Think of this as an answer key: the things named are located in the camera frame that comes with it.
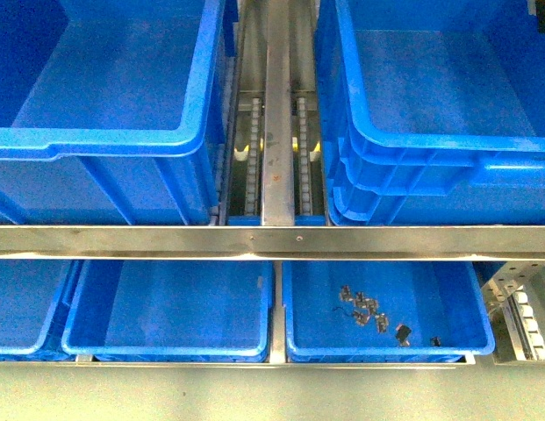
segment perforated metal bracket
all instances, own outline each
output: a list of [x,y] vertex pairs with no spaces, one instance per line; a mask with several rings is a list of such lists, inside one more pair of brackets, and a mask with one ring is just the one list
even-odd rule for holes
[[509,296],[545,268],[543,260],[507,261],[481,287],[484,303],[492,314]]

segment small metal part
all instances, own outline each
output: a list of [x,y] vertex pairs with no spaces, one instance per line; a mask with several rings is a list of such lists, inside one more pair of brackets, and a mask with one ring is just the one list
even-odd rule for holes
[[545,0],[535,1],[535,14],[537,15],[538,32],[545,33]]
[[352,291],[350,291],[349,285],[344,285],[341,287],[339,298],[341,299],[341,301],[345,301],[345,302],[354,300],[354,298],[352,297]]
[[367,309],[368,298],[363,294],[363,292],[356,292],[356,298],[354,299],[354,306],[358,309]]
[[389,319],[385,316],[385,313],[379,313],[375,315],[377,324],[377,333],[386,333],[389,327]]
[[369,314],[371,315],[377,314],[377,310],[379,310],[379,302],[373,298],[367,298],[366,308],[368,309]]
[[411,343],[408,341],[408,337],[412,333],[412,329],[401,323],[397,326],[396,331],[395,338],[398,340],[399,346],[410,346]]
[[361,313],[358,310],[352,311],[352,317],[356,321],[356,324],[359,326],[365,326],[369,322],[369,314]]

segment metal shelf frame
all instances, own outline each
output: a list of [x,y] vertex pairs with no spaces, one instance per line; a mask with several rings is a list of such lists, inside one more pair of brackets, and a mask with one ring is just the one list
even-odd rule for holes
[[[545,226],[294,226],[292,151],[293,86],[290,79],[290,10],[294,2],[244,2],[238,25],[239,58],[233,76],[232,109],[239,101],[240,67],[247,7],[267,13],[267,60],[262,159],[262,225],[224,226],[231,165],[224,169],[222,206],[214,226],[11,226],[0,225],[0,259],[142,259],[142,260],[508,260],[518,266],[545,263]],[[310,33],[314,2],[307,4]],[[226,162],[231,164],[235,116],[229,112]],[[269,361],[262,364],[117,363],[89,356],[73,362],[1,362],[60,367],[321,367],[453,368],[474,363],[472,355],[454,364],[293,364],[286,359],[281,263],[276,267],[275,306],[270,329]],[[518,279],[517,288],[523,283]],[[498,308],[514,289],[493,278],[483,286],[489,310]]]

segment bin handle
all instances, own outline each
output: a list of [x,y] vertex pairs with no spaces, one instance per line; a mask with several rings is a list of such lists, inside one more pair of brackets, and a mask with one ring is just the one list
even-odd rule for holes
[[480,187],[545,189],[545,160],[481,160],[470,184]]

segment blue plastic bin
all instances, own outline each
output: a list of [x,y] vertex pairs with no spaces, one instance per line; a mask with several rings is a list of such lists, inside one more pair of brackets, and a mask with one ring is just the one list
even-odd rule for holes
[[[371,318],[359,326],[348,285],[379,302],[389,319],[378,333]],[[471,263],[293,261],[283,264],[288,355],[295,362],[452,362],[494,349],[489,319]],[[412,329],[410,347],[396,328]],[[432,346],[438,337],[441,346]]]
[[324,0],[315,48],[336,224],[545,224],[526,0]]
[[234,0],[0,0],[0,224],[207,224]]
[[63,348],[108,361],[263,361],[272,274],[257,261],[89,261]]
[[0,260],[0,360],[68,360],[61,335],[80,261]]

